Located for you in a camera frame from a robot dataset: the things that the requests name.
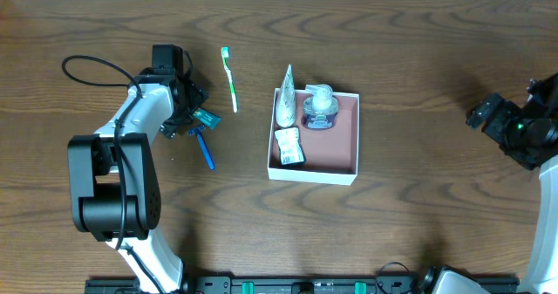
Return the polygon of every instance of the label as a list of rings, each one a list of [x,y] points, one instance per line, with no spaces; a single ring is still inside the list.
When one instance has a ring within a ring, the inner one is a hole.
[[[326,129],[333,126],[337,113],[330,115],[308,115],[306,114],[306,126],[312,129]]]
[[[281,165],[304,162],[303,150],[300,147],[298,127],[276,131],[276,139],[281,155]]]

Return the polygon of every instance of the bottle cap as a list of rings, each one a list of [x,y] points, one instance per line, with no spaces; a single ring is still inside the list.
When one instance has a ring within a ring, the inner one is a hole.
[[[328,85],[306,85],[306,91],[312,93],[312,107],[317,111],[322,111],[331,106],[333,89]]]

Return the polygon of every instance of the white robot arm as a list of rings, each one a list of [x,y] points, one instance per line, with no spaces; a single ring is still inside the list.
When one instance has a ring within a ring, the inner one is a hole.
[[[68,60],[63,71],[76,80],[65,69]],[[68,145],[74,224],[118,248],[145,293],[175,293],[182,285],[182,261],[157,227],[161,201],[150,146],[158,132],[172,139],[208,98],[189,73],[182,72],[181,48],[154,45],[153,68],[133,79],[111,120],[92,135],[74,136]],[[108,173],[119,173],[121,183],[97,183],[98,176]]]
[[[558,156],[541,166],[541,209],[534,235],[533,253],[518,292],[558,291]]]

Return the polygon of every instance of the razor head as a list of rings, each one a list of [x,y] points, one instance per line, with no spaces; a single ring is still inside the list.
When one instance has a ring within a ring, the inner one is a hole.
[[[201,132],[202,130],[204,130],[204,129],[206,129],[206,126],[203,125],[203,124],[201,124],[201,125],[196,126],[196,127],[192,128],[192,129],[188,129],[188,135],[191,136],[191,135],[193,135],[193,134],[200,133],[200,132]]]

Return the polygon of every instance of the small packet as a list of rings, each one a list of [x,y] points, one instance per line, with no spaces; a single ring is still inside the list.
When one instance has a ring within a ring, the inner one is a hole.
[[[304,162],[298,127],[277,130],[276,139],[281,154],[281,165]]]
[[[210,113],[202,109],[201,107],[195,110],[193,116],[211,129],[215,129],[217,127],[217,124],[219,124],[219,122],[221,121],[221,118],[219,116]]]

